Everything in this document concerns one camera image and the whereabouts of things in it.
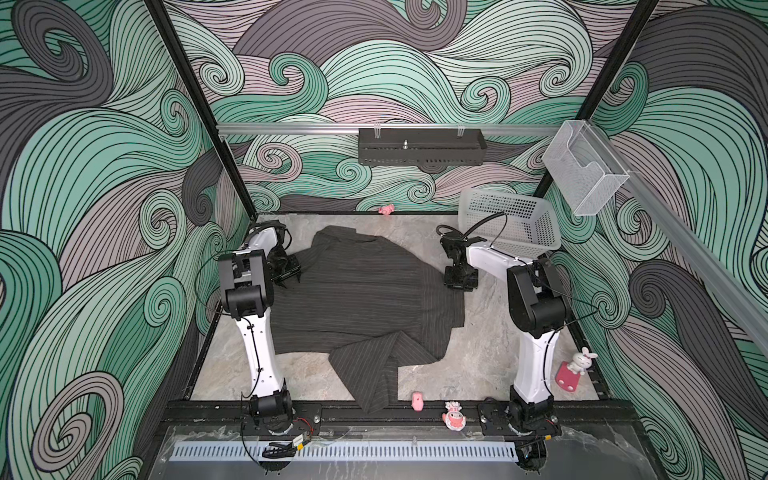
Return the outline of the dark grey striped shirt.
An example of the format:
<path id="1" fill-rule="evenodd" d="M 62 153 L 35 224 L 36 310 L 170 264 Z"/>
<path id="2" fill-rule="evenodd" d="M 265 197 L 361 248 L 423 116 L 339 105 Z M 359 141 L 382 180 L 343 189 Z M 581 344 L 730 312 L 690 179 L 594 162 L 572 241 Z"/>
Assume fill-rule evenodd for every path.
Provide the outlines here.
<path id="1" fill-rule="evenodd" d="M 384 237 L 327 226 L 296 257 L 299 278 L 275 293 L 275 351 L 327 354 L 367 413 L 396 401 L 399 368 L 443 359 L 465 323 L 463 292 Z"/>

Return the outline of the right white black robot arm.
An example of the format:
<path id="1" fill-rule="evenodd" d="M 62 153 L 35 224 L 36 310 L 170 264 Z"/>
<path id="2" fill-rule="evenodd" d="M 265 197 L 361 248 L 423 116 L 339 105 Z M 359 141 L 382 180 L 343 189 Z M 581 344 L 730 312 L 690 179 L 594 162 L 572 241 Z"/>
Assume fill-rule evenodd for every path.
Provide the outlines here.
<path id="1" fill-rule="evenodd" d="M 452 261 L 444 272 L 447 287 L 472 291 L 481 271 L 506 285 L 510 318 L 522 332 L 508 417 L 520 426 L 549 417 L 554 403 L 554 350 L 571 313 L 563 294 L 549 285 L 554 268 L 545 261 L 525 261 L 503 253 L 483 238 L 461 233 L 441 234 L 440 245 Z"/>

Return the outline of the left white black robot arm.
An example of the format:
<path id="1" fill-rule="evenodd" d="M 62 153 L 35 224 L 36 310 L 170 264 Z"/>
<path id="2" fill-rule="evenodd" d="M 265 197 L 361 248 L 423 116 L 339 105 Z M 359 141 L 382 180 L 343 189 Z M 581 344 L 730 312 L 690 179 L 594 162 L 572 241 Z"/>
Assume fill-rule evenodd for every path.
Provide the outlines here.
<path id="1" fill-rule="evenodd" d="M 249 365 L 249 413 L 272 430 L 288 427 L 294 418 L 271 332 L 274 286 L 300 273 L 296 258 L 285 251 L 287 233 L 278 220 L 258 223 L 239 249 L 217 258 L 223 310 L 235 321 Z"/>

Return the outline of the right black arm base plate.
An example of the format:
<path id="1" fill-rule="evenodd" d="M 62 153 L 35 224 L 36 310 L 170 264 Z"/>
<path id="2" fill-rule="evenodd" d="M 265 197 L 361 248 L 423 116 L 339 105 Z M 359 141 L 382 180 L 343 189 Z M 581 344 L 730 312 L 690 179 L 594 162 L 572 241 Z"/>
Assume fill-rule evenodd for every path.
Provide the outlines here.
<path id="1" fill-rule="evenodd" d="M 509 436 L 530 440 L 562 434 L 554 419 L 551 400 L 539 403 L 500 402 L 486 399 L 477 406 L 481 429 L 487 436 Z"/>

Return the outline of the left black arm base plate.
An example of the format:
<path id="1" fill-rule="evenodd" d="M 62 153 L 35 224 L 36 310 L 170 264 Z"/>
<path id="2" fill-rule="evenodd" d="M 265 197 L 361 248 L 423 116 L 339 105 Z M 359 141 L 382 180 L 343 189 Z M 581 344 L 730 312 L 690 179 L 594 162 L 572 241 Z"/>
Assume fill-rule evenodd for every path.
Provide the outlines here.
<path id="1" fill-rule="evenodd" d="M 319 432 L 322 405 L 318 402 L 299 401 L 291 412 L 277 416 L 254 416 L 244 411 L 241 424 L 246 436 L 288 437 L 302 433 L 314 435 Z"/>

